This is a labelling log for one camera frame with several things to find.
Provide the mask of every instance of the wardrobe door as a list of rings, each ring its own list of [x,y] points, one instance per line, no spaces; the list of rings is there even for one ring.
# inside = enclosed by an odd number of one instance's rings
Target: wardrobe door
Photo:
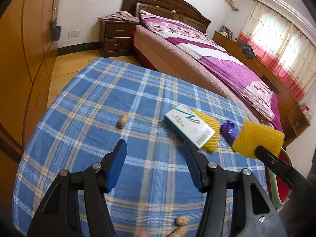
[[[32,81],[44,59],[42,43],[42,11],[44,0],[25,0],[22,18],[26,63]]]
[[[36,75],[30,95],[30,100],[27,106],[24,130],[25,145],[27,144],[33,131],[35,130],[37,123],[46,111],[49,91],[49,84],[47,83],[49,83],[49,78],[46,71],[45,61],[43,61],[38,74]]]
[[[46,63],[47,75],[49,78],[49,84],[51,82],[53,69],[54,69],[54,65],[56,61],[57,49],[58,49],[57,42],[53,42],[52,45],[49,47],[47,53],[45,54],[45,63]]]
[[[12,0],[0,19],[0,124],[20,147],[32,86],[23,52],[22,10],[23,0]]]

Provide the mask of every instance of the peanut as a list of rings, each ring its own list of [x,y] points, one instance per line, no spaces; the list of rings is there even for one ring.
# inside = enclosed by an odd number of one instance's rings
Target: peanut
[[[182,215],[176,218],[176,224],[180,226],[186,225],[189,222],[190,222],[190,219],[185,215]]]
[[[128,120],[129,120],[128,114],[123,114],[117,122],[117,127],[123,128]]]
[[[188,229],[185,226],[178,227],[169,237],[184,237]]]

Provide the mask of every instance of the crown molding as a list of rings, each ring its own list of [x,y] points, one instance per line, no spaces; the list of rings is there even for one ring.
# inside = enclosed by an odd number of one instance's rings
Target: crown molding
[[[268,6],[270,6],[272,9],[276,10],[283,16],[285,16],[287,19],[292,21],[312,42],[314,45],[316,45],[316,28],[302,15],[300,14],[296,9],[294,9],[292,6],[290,6],[288,3],[284,2],[283,0],[272,0],[273,2],[280,5],[282,8],[290,12],[293,16],[295,16],[306,28],[309,29],[309,31],[314,35],[313,37],[306,31],[306,29],[301,27],[301,24],[297,22],[297,20],[293,19],[291,16],[286,14],[284,11],[281,11],[280,9],[276,8],[266,0],[258,0]]]

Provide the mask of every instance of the wooden dresser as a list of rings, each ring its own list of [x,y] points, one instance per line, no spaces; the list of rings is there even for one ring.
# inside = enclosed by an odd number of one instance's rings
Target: wooden dresser
[[[215,32],[213,41],[255,72],[262,81],[278,95],[278,109],[280,112],[281,125],[285,134],[284,141],[285,146],[288,146],[309,126],[309,121],[303,114],[298,103],[289,94],[281,81],[259,60],[256,58],[247,58],[242,52],[242,47],[237,45],[236,42],[228,39],[219,32]]]
[[[122,20],[101,20],[99,52],[102,57],[128,56],[132,51],[132,35],[138,23]]]

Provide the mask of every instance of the metal screw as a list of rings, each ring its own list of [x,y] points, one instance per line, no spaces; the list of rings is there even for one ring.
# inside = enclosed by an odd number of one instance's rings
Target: metal screw
[[[62,170],[60,171],[59,175],[61,176],[66,176],[68,174],[68,171],[67,170]]]
[[[262,216],[259,218],[259,222],[262,223],[264,220],[265,220],[265,216],[262,215]]]
[[[251,171],[247,168],[243,169],[242,171],[245,175],[250,175],[251,174]]]
[[[93,169],[99,169],[101,167],[101,163],[94,163],[92,167]]]
[[[215,162],[210,162],[208,166],[209,168],[217,168],[217,164]]]

